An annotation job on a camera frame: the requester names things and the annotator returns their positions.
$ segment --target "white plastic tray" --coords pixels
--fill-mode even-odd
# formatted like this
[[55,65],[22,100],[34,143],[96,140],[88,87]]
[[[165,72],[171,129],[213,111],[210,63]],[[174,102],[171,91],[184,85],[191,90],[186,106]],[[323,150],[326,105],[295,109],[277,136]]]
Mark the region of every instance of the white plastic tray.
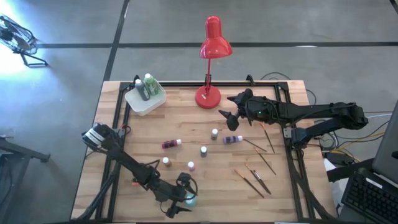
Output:
[[149,100],[144,101],[138,90],[134,88],[127,92],[124,98],[130,104],[134,112],[139,116],[144,116],[166,102],[166,92],[163,87],[159,85],[159,93],[155,96],[151,95]]

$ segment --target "small white bottle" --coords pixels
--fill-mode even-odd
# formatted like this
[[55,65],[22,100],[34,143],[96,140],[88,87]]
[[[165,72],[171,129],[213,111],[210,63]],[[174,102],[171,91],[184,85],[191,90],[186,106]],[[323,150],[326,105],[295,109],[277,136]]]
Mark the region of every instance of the small white bottle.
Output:
[[206,157],[207,156],[207,148],[206,148],[206,146],[202,146],[200,148],[200,156],[202,156],[202,157]]
[[218,136],[218,130],[217,129],[211,130],[211,140],[216,140],[217,136]]
[[188,168],[189,168],[189,171],[194,171],[195,170],[195,165],[194,165],[194,163],[192,161],[190,161],[188,163]]
[[164,157],[162,161],[163,161],[164,165],[167,167],[170,167],[172,165],[170,159],[167,157]]

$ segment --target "pink paint bottle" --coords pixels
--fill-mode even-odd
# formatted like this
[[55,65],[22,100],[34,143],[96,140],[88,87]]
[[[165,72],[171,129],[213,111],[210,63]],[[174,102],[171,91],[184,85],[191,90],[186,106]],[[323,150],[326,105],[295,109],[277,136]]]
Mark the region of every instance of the pink paint bottle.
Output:
[[188,168],[189,168],[189,171],[194,171],[195,170],[195,165],[194,165],[194,163],[192,161],[190,161],[188,163]]

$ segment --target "computer monitor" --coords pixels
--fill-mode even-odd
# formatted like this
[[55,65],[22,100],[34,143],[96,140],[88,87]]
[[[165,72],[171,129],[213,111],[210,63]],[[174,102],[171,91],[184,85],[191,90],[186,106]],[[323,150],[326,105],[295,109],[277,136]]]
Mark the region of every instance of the computer monitor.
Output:
[[398,184],[398,102],[392,112],[372,167],[378,174]]

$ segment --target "bottle cap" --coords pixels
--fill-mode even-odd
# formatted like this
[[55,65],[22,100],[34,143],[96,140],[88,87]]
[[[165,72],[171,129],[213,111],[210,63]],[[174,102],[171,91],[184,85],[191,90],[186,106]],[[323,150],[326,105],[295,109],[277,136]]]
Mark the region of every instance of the bottle cap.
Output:
[[168,164],[168,163],[169,163],[169,158],[164,157],[164,158],[163,158],[163,163],[164,163],[164,164]]

